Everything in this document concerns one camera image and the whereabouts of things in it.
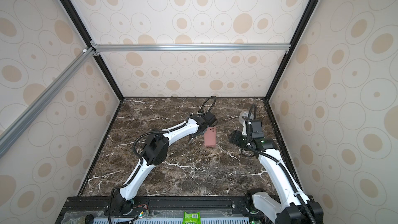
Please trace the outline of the phone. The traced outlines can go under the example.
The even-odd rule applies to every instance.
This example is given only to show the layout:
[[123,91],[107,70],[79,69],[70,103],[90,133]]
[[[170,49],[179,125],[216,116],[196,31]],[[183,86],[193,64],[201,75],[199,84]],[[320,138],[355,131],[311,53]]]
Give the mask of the phone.
[[215,147],[216,146],[216,128],[209,127],[204,134],[204,146]]

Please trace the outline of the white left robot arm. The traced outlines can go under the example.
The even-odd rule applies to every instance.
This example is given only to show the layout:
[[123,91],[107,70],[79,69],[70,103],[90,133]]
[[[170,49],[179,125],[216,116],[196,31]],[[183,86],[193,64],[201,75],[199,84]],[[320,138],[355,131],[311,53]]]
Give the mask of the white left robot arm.
[[112,189],[109,215],[129,214],[140,186],[149,173],[166,160],[169,147],[185,137],[192,140],[205,134],[216,122],[216,116],[211,112],[193,114],[171,128],[154,129],[141,135],[133,143],[133,153],[138,157],[138,163],[126,182]]

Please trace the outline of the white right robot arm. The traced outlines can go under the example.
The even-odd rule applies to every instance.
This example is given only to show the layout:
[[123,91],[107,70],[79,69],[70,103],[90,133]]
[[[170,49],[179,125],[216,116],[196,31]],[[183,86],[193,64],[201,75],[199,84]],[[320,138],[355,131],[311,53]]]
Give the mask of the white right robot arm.
[[258,159],[268,173],[279,200],[276,201],[263,191],[252,191],[249,195],[250,207],[262,212],[273,224],[322,224],[323,209],[319,203],[302,191],[282,160],[282,156],[272,138],[244,135],[235,130],[229,135],[229,142],[241,151],[249,151]]

